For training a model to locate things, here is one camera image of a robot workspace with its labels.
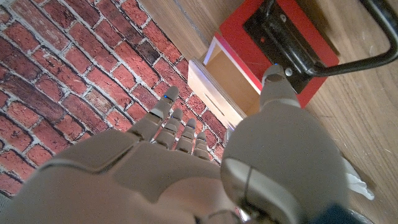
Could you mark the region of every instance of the white drawer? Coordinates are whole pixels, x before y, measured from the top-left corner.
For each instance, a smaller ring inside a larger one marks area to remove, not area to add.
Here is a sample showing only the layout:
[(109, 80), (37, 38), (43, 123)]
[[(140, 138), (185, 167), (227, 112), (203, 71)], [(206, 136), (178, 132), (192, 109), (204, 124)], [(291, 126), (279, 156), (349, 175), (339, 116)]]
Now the white drawer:
[(245, 64), (220, 35), (211, 42), (203, 64), (189, 61), (188, 85), (211, 112), (234, 128), (246, 116), (258, 112), (261, 85), (247, 74)]

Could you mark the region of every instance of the wooden floor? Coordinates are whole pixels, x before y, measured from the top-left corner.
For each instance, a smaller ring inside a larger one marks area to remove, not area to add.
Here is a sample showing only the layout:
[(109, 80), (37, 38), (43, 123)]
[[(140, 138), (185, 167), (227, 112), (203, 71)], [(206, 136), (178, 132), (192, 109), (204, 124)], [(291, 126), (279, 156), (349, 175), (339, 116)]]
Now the wooden floor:
[[(242, 0), (141, 0), (177, 48), (200, 58), (212, 34)], [(389, 47), (357, 0), (297, 1), (339, 55), (340, 63)], [(389, 1), (398, 12), (398, 1)], [(331, 134), (342, 154), (375, 193), (350, 195), (351, 207), (374, 223), (398, 221), (398, 62), (330, 77), (306, 109)]]

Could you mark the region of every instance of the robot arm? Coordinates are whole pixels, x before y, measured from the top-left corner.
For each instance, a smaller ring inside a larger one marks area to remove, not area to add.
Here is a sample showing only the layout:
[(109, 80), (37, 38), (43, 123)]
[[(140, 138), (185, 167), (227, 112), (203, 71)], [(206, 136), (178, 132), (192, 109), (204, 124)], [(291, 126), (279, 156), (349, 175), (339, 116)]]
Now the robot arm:
[(194, 119), (171, 150), (181, 110), (150, 142), (177, 99), (171, 87), (126, 133), (99, 133), (40, 167), (0, 223), (241, 223), (236, 206), (248, 223), (308, 223), (348, 206), (340, 154), (299, 107), (282, 67), (263, 84), (260, 112), (236, 127), (221, 169), (203, 133), (193, 149)]

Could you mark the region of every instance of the screw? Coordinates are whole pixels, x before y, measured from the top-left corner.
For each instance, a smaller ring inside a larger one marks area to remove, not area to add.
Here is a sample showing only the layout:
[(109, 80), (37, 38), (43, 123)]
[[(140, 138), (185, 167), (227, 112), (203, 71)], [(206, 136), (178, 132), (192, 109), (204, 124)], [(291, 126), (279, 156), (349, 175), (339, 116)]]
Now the screw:
[(292, 76), (293, 75), (293, 70), (291, 68), (286, 68), (285, 69), (285, 75), (286, 76)]
[(279, 17), (280, 17), (280, 19), (282, 19), (283, 22), (286, 22), (287, 18), (284, 14), (281, 14)]

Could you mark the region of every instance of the black metal handle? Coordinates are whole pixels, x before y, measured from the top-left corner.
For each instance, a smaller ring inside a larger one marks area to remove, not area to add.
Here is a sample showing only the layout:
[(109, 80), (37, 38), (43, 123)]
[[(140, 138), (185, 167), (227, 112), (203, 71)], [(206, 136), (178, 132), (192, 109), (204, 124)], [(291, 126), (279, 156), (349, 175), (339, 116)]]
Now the black metal handle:
[(383, 54), (332, 67), (315, 66), (306, 71), (313, 77), (329, 77), (342, 73), (357, 72), (385, 65), (398, 57), (398, 17), (385, 0), (359, 0), (379, 24), (390, 42), (390, 49)]

